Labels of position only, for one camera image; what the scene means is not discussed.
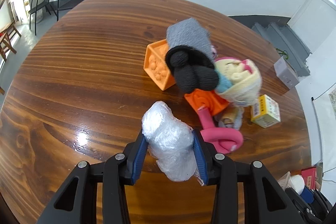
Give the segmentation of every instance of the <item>yellow and white box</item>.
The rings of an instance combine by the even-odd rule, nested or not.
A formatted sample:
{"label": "yellow and white box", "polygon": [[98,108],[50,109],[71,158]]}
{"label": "yellow and white box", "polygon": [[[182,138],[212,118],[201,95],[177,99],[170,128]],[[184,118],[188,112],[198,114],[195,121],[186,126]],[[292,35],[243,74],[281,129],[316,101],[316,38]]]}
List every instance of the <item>yellow and white box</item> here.
{"label": "yellow and white box", "polygon": [[260,96],[258,102],[251,106],[251,122],[267,128],[280,121],[279,104],[270,96]]}

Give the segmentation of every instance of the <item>cream knitted hat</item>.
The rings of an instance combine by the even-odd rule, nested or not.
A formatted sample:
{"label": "cream knitted hat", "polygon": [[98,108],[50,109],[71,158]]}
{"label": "cream knitted hat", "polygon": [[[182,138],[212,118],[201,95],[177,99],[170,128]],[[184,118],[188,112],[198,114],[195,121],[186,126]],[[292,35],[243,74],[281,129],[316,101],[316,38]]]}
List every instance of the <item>cream knitted hat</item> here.
{"label": "cream knitted hat", "polygon": [[232,87],[222,93],[215,90],[220,97],[236,106],[249,106],[257,100],[262,80],[258,68],[251,60],[223,57],[216,60],[215,68],[232,83]]}

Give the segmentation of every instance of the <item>bright orange block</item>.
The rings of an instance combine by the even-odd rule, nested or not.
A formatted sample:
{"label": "bright orange block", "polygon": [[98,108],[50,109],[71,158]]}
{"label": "bright orange block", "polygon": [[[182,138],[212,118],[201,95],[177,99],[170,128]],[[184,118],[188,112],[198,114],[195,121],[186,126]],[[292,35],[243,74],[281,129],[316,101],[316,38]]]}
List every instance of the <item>bright orange block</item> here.
{"label": "bright orange block", "polygon": [[175,79],[165,62],[167,51],[168,44],[165,39],[147,45],[143,64],[145,72],[161,90],[175,84]]}
{"label": "bright orange block", "polygon": [[185,94],[184,98],[196,112],[202,106],[207,107],[211,116],[218,114],[229,105],[228,101],[219,97],[213,90],[195,89],[192,93]]}

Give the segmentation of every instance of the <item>staircase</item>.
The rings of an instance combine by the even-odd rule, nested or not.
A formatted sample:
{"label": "staircase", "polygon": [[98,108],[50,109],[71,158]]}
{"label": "staircase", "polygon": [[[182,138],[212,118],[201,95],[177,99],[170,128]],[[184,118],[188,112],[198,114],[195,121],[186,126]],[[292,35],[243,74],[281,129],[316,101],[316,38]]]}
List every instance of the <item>staircase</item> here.
{"label": "staircase", "polygon": [[298,76],[310,74],[305,61],[311,52],[288,25],[280,27],[273,22],[264,28],[259,23],[255,23],[252,30],[269,41],[275,48],[286,51],[287,61]]}

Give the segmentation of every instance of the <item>gray knit fabric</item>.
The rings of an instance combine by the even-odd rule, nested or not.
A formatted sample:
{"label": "gray knit fabric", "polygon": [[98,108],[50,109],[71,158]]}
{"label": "gray knit fabric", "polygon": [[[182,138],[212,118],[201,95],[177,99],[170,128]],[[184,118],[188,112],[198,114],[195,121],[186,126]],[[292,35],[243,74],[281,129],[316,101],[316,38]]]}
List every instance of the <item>gray knit fabric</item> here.
{"label": "gray knit fabric", "polygon": [[211,62],[214,62],[209,32],[194,18],[169,26],[167,29],[167,43],[169,49],[176,46],[192,47],[203,52]]}

